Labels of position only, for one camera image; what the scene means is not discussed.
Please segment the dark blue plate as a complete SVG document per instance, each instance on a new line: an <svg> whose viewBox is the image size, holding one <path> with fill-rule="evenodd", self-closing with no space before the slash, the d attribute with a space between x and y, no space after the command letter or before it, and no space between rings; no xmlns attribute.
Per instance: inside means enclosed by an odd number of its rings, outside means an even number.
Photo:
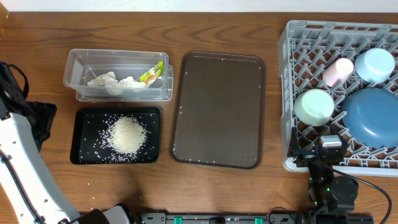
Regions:
<svg viewBox="0 0 398 224"><path fill-rule="evenodd" d="M378 88L348 96L342 105L343 123L350 135L373 148L397 146L397 97Z"/></svg>

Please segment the mint green bowl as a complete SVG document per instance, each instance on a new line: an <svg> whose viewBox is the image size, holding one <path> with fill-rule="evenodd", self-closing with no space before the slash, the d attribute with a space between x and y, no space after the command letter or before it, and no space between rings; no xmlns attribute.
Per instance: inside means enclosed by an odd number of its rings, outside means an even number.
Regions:
<svg viewBox="0 0 398 224"><path fill-rule="evenodd" d="M294 111L303 123L321 126L330 120L334 111L334 101L326 91L311 89L297 97Z"/></svg>

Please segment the pink plastic cup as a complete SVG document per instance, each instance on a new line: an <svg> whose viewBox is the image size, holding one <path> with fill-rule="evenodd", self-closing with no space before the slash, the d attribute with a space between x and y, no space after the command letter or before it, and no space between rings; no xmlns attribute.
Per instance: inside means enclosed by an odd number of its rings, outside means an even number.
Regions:
<svg viewBox="0 0 398 224"><path fill-rule="evenodd" d="M339 81L346 81L354 71L354 63L348 58L339 58L323 72L322 78L327 86L332 87Z"/></svg>

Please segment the light blue small bowl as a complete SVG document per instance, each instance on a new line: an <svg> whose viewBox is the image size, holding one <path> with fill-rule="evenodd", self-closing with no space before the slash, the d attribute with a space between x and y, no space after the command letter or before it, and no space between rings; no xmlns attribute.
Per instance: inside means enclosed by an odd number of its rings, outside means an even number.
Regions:
<svg viewBox="0 0 398 224"><path fill-rule="evenodd" d="M357 75L369 83L382 83L391 75L396 63L391 53L373 48L360 54L355 62Z"/></svg>

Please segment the green yellow snack wrapper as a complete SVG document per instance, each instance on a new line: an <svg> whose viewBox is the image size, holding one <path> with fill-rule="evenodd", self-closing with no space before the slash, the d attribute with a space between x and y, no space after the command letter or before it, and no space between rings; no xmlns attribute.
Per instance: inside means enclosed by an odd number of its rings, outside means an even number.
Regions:
<svg viewBox="0 0 398 224"><path fill-rule="evenodd" d="M158 79L158 77L164 72L164 70L164 62L160 61L157 65L141 75L139 77L139 81L145 83L146 87L149 87Z"/></svg>

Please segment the white tissue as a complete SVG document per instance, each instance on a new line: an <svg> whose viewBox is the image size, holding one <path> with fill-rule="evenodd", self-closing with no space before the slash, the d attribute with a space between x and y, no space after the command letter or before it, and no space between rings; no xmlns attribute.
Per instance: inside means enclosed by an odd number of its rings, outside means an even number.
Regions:
<svg viewBox="0 0 398 224"><path fill-rule="evenodd" d="M127 88L145 88L144 82L135 80L132 76L117 80L114 72L108 72L92 79L88 86L103 86L110 95L120 95Z"/></svg>

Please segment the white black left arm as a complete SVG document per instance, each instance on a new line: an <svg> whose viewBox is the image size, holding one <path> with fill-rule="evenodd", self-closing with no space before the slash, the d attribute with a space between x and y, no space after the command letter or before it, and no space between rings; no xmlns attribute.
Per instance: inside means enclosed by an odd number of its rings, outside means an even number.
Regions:
<svg viewBox="0 0 398 224"><path fill-rule="evenodd" d="M82 215L62 194L40 155L57 107L27 101L29 84L19 86L14 70L20 69L1 63L1 186L19 223L134 223L122 203Z"/></svg>

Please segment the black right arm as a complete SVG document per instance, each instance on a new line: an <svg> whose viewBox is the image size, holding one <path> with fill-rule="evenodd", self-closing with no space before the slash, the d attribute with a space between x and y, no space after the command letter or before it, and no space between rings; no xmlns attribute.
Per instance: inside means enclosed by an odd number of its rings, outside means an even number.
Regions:
<svg viewBox="0 0 398 224"><path fill-rule="evenodd" d="M358 183L350 177L335 177L333 166L344 159L348 143L332 126L331 134L322 136L319 143L301 148L297 129L292 128L287 155L297 167L306 167L310 174L308 196L325 213L348 213L354 210Z"/></svg>

